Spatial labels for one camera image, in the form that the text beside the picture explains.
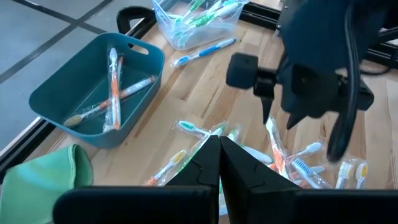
teal plastic basket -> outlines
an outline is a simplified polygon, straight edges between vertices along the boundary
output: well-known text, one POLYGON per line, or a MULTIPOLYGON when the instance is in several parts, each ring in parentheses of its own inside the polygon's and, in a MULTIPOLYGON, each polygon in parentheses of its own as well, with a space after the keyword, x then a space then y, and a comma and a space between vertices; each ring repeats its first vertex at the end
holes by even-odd
POLYGON ((164 54, 159 48, 122 34, 101 34, 41 84, 30 95, 29 104, 40 117, 67 133, 93 146, 112 148, 124 141, 155 97, 160 88, 163 66, 164 54), (108 98, 109 45, 124 55, 122 90, 152 75, 156 77, 156 81, 123 100, 119 130, 102 132, 104 113, 74 128, 65 127, 65 120, 76 111, 108 98), (148 54, 131 49, 132 45, 146 49, 148 54))

clear plastic bin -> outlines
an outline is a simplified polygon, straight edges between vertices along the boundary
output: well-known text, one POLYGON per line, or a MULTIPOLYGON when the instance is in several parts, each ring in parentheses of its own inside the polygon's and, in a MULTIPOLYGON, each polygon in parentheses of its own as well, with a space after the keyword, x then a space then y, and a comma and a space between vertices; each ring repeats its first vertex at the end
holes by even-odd
POLYGON ((152 0, 152 2, 160 31, 173 48, 187 50, 233 34, 243 6, 248 1, 152 0))

toothbrush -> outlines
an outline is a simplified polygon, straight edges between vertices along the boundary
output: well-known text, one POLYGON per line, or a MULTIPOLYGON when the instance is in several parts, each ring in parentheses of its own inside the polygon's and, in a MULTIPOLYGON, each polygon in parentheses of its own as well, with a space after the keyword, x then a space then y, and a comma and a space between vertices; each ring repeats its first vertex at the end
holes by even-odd
POLYGON ((191 123, 189 121, 178 121, 178 125, 182 129, 184 129, 184 130, 186 130, 186 131, 188 131, 190 133, 200 133, 200 134, 202 134, 204 136, 207 136, 207 135, 211 134, 211 133, 209 133, 209 132, 207 132, 205 130, 202 130, 202 129, 196 127, 195 124, 193 124, 193 123, 191 123))
POLYGON ((275 119, 272 117, 268 117, 266 123, 266 129, 269 133, 269 138, 271 140, 271 148, 272 153, 274 154, 275 166, 277 172, 286 179, 290 180, 289 173, 290 168, 287 167, 285 158, 286 152, 284 151, 284 146, 282 144, 282 140, 280 140, 278 129, 276 128, 275 119))
POLYGON ((204 14, 197 18, 193 18, 192 21, 189 23, 189 29, 197 28, 200 26, 205 26, 205 25, 211 23, 216 18, 223 17, 223 16, 229 14, 230 12, 232 12, 233 10, 237 9, 240 6, 242 6, 241 2, 227 4, 226 6, 218 9, 217 11, 212 12, 211 14, 204 14))
POLYGON ((229 46, 229 45, 231 45, 231 44, 233 44, 235 42, 236 42, 236 38, 230 38, 230 39, 223 40, 223 41, 218 42, 217 44, 215 44, 215 45, 213 45, 211 47, 208 47, 207 49, 199 50, 199 51, 194 52, 194 53, 192 53, 190 55, 186 55, 186 56, 183 56, 183 57, 177 59, 176 61, 174 61, 172 63, 172 66, 173 67, 179 67, 179 66, 182 66, 182 65, 186 65, 188 62, 190 62, 192 60, 195 60, 195 59, 200 58, 200 57, 205 57, 205 56, 207 56, 209 54, 212 54, 213 52, 216 52, 217 50, 225 48, 225 47, 227 47, 227 46, 229 46))
POLYGON ((155 176, 151 177, 147 182, 144 183, 145 186, 154 186, 156 183, 164 176, 164 174, 170 170, 173 166, 177 165, 187 154, 185 150, 181 150, 178 153, 174 154, 170 158, 169 163, 163 167, 155 176))
POLYGON ((361 188, 362 183, 364 182, 367 174, 368 174, 368 164, 364 162, 358 166, 355 172, 357 189, 361 188))
POLYGON ((288 159, 291 159, 293 157, 300 157, 300 156, 306 156, 309 154, 313 154, 313 153, 318 152, 321 149, 322 149, 322 144, 320 142, 314 142, 314 143, 308 145, 303 151, 297 153, 296 155, 289 156, 288 159))
MULTIPOLYGON (((146 78, 136 84, 133 84, 129 87, 127 87, 125 90, 123 90, 120 93, 120 99, 125 99, 128 96, 131 96, 132 94, 136 93, 137 91, 145 88, 146 86, 150 85, 151 83, 155 82, 155 77, 151 76, 149 78, 146 78)), ((106 109, 106 107, 109 104, 109 99, 103 101, 102 103, 100 103, 98 106, 96 106, 95 108, 93 108, 92 110, 87 111, 86 113, 83 114, 76 114, 70 118, 68 118, 63 125, 66 127, 72 127, 75 126, 79 123, 81 123, 85 118, 89 117, 92 114, 95 114, 96 112, 99 112, 103 109, 106 109)))
POLYGON ((191 8, 185 13, 185 15, 182 16, 181 19, 177 19, 176 22, 183 21, 189 14, 197 10, 199 6, 201 6, 205 2, 205 0, 194 0, 194 1, 195 2, 192 4, 191 8))
POLYGON ((111 102, 108 106, 111 107, 111 127, 104 127, 104 131, 109 128, 118 130, 120 128, 120 99, 119 99, 119 78, 117 74, 117 59, 118 53, 113 47, 109 53, 109 59, 111 61, 111 102))
POLYGON ((314 171, 303 160, 300 158, 293 160, 292 166, 314 189, 320 189, 319 185, 311 179, 311 176, 315 175, 314 171))
MULTIPOLYGON (((325 166, 315 166, 311 167, 311 170, 314 171, 315 174, 320 174, 321 172, 325 171, 325 166)), ((292 173, 292 177, 296 178, 293 183, 300 187, 306 187, 308 185, 308 182, 304 179, 301 179, 301 175, 298 172, 292 173)))
MULTIPOLYGON (((228 134, 228 138, 235 143, 237 143, 236 141, 238 140, 238 136, 239 136, 239 128, 233 129, 228 134)), ((258 161, 262 162, 263 164, 270 164, 272 162, 272 159, 266 154, 242 144, 238 145, 241 146, 241 148, 244 149, 247 153, 249 153, 252 157, 256 158, 258 161)))
POLYGON ((206 11, 203 12, 203 13, 201 13, 199 16, 191 17, 191 18, 187 19, 187 20, 184 22, 184 24, 189 25, 191 22, 193 22, 193 21, 195 21, 195 20, 197 20, 197 19, 202 18, 202 16, 204 16, 204 15, 210 15, 210 14, 212 14, 213 12, 215 12, 217 9, 220 8, 221 2, 222 2, 222 0, 219 0, 219 1, 215 2, 208 10, 206 10, 206 11))
POLYGON ((343 162, 338 171, 338 179, 336 183, 336 189, 342 189, 344 186, 344 180, 349 179, 353 175, 353 165, 343 162))
POLYGON ((202 146, 207 142, 207 139, 209 139, 210 136, 212 136, 212 135, 220 136, 220 135, 224 132, 224 129, 225 129, 225 124, 222 124, 219 128, 217 128, 216 130, 214 130, 212 133, 206 135, 203 139, 201 139, 201 140, 200 140, 200 144, 199 144, 198 146, 195 145, 195 146, 193 147, 193 150, 192 150, 193 153, 192 153, 192 155, 189 157, 189 159, 187 159, 187 160, 182 164, 180 170, 179 170, 175 175, 177 175, 179 172, 181 172, 181 170, 183 170, 183 169, 185 168, 185 166, 189 163, 189 161, 191 161, 191 159, 195 156, 195 154, 199 151, 199 149, 201 149, 202 146))
MULTIPOLYGON (((295 155, 289 156, 286 160, 291 161, 300 156, 305 156, 305 155, 316 153, 321 149, 322 149, 322 144, 320 142, 315 142, 315 143, 312 143, 309 146, 307 146, 303 151, 301 151, 295 155)), ((275 170, 276 166, 275 166, 275 164, 271 164, 271 165, 269 165, 269 168, 275 170)))
POLYGON ((240 144, 239 146, 241 146, 242 149, 244 149, 252 157, 256 158, 258 161, 262 162, 263 164, 270 164, 272 162, 272 159, 262 152, 259 152, 253 148, 248 147, 248 146, 244 146, 242 144, 240 144))

green toothbrush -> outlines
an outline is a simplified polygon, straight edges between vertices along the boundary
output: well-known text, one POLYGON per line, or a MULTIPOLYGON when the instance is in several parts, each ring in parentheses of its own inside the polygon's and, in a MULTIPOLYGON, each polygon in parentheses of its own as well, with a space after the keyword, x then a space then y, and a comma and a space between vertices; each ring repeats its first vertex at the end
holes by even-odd
POLYGON ((196 127, 193 123, 191 123, 189 121, 178 121, 178 125, 182 129, 188 131, 189 133, 200 133, 204 136, 210 135, 210 133, 208 131, 205 131, 203 129, 196 127))
POLYGON ((177 19, 176 22, 182 22, 189 14, 197 10, 199 6, 201 6, 204 2, 205 0, 195 0, 191 8, 187 11, 187 13, 185 13, 185 15, 182 16, 182 18, 177 19))

black cable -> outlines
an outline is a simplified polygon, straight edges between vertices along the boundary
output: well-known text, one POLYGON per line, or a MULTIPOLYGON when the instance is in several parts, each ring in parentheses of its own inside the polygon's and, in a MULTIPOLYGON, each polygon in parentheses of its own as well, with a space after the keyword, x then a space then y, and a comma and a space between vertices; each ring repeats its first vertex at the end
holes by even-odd
POLYGON ((391 72, 392 68, 394 67, 394 63, 396 62, 396 58, 397 57, 398 57, 398 49, 396 49, 395 53, 393 53, 391 55, 390 65, 386 69, 384 69, 381 72, 371 72, 371 71, 361 70, 361 74, 362 75, 370 75, 370 76, 372 76, 372 75, 385 75, 385 74, 391 72))
POLYGON ((353 30, 353 14, 355 5, 348 6, 345 14, 345 37, 348 51, 348 105, 341 111, 333 127, 328 143, 328 160, 339 161, 348 146, 353 132, 358 108, 358 93, 360 83, 360 71, 358 51, 353 30))

